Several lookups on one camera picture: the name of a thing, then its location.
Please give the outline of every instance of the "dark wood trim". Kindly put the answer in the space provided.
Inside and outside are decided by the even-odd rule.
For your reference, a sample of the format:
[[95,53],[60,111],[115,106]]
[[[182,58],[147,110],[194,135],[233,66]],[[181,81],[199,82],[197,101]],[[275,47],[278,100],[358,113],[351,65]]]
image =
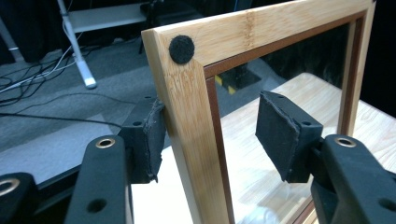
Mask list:
[[366,13],[365,11],[359,12],[354,15],[344,17],[343,19],[340,19],[337,21],[332,21],[330,23],[321,25],[319,27],[301,32],[297,35],[291,35],[284,39],[278,40],[274,43],[246,51],[244,53],[235,55],[231,58],[219,61],[217,63],[212,63],[204,68],[205,69],[205,78],[208,79],[208,78],[214,77],[215,75],[218,75],[218,74],[223,73],[227,70],[230,70],[238,65],[247,63],[253,59],[257,59],[261,56],[264,56],[266,54],[274,52],[278,49],[283,49],[291,44],[294,44],[294,43],[297,43],[304,39],[307,39],[308,37],[321,34],[323,32],[331,30],[332,28],[335,28],[335,27],[350,23],[352,21],[355,21],[359,18],[364,17],[365,13]]
[[213,77],[206,80],[207,95],[209,97],[210,111],[212,114],[213,127],[215,130],[216,145],[219,155],[220,170],[224,188],[225,201],[227,203],[228,219],[230,223],[235,223],[233,215],[233,199],[230,189],[230,179],[228,177],[227,161],[225,157],[224,140],[222,137],[220,114],[219,114],[219,103],[218,95],[216,92],[216,82]]
[[293,224],[300,224],[304,223],[306,219],[311,215],[312,211],[315,209],[315,204],[314,201],[309,202],[309,204],[306,206],[304,211],[293,221]]
[[357,79],[359,72],[359,55],[361,54],[361,43],[363,41],[363,24],[364,18],[356,20],[349,71],[348,74],[344,74],[347,78],[344,79],[346,83],[343,83],[343,95],[337,133],[345,135],[351,135],[353,133],[356,110],[359,102],[359,96],[356,97],[356,102],[354,102],[354,99],[355,94],[360,94],[360,92],[356,92],[356,88],[357,84],[361,85],[361,83],[357,83]]

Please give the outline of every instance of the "clamp jaw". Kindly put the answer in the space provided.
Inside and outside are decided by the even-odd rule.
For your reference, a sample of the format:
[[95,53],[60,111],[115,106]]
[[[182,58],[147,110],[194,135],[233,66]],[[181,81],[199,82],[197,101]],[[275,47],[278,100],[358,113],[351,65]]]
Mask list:
[[256,135],[283,181],[306,183],[320,223],[394,223],[396,175],[366,146],[323,126],[288,98],[263,91]]
[[133,223],[131,184],[158,181],[163,108],[139,102],[118,135],[92,140],[80,166],[38,186],[30,174],[0,176],[0,224]]

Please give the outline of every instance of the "light wood surface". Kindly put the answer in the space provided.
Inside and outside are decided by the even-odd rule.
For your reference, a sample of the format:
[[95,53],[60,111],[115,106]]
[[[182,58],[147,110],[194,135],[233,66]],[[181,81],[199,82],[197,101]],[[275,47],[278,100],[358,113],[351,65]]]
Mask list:
[[[324,124],[323,136],[336,132],[339,89],[301,74],[273,91],[286,95]],[[254,100],[221,119],[235,222],[246,223],[249,216],[259,212],[269,218],[267,223],[291,223],[309,203],[310,186],[281,182],[254,135],[258,104],[259,99]],[[354,137],[386,169],[396,172],[396,119],[364,102],[359,102],[358,111]],[[133,194],[136,223],[192,223],[170,147],[163,152],[159,183],[133,185]]]
[[[218,147],[220,140],[215,135],[205,66],[261,47],[279,49],[285,45],[273,43],[294,36],[287,42],[292,44],[302,38],[299,34],[303,38],[315,35],[318,27],[324,32],[361,20],[371,6],[371,0],[299,0],[142,33],[195,223],[234,223],[229,193],[232,179],[224,172],[224,149]],[[185,64],[174,63],[169,54],[170,42],[178,35],[189,36],[195,48],[193,58]]]
[[361,97],[364,65],[370,41],[376,2],[367,9],[365,17],[349,24],[346,63],[343,78],[338,133],[352,135]]

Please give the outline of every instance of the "metal stand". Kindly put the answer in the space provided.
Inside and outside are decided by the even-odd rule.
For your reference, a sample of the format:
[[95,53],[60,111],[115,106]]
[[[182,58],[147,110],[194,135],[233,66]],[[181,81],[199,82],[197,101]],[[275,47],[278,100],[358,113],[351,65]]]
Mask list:
[[64,19],[66,35],[74,51],[74,58],[78,70],[81,73],[85,86],[88,89],[93,89],[96,87],[96,81],[81,55],[75,33],[145,21],[146,17],[140,13],[141,4],[94,8],[71,12],[66,10],[63,0],[58,0],[58,5],[61,10],[62,18]]

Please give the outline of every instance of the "bamboo frame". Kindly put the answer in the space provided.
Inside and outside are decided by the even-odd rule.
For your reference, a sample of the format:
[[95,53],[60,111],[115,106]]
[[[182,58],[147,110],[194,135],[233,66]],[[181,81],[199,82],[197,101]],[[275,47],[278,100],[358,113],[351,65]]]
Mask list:
[[[214,75],[350,23],[339,133],[352,134],[374,16],[371,0],[299,0],[142,32],[194,223],[234,223]],[[195,52],[169,53],[178,35]]]

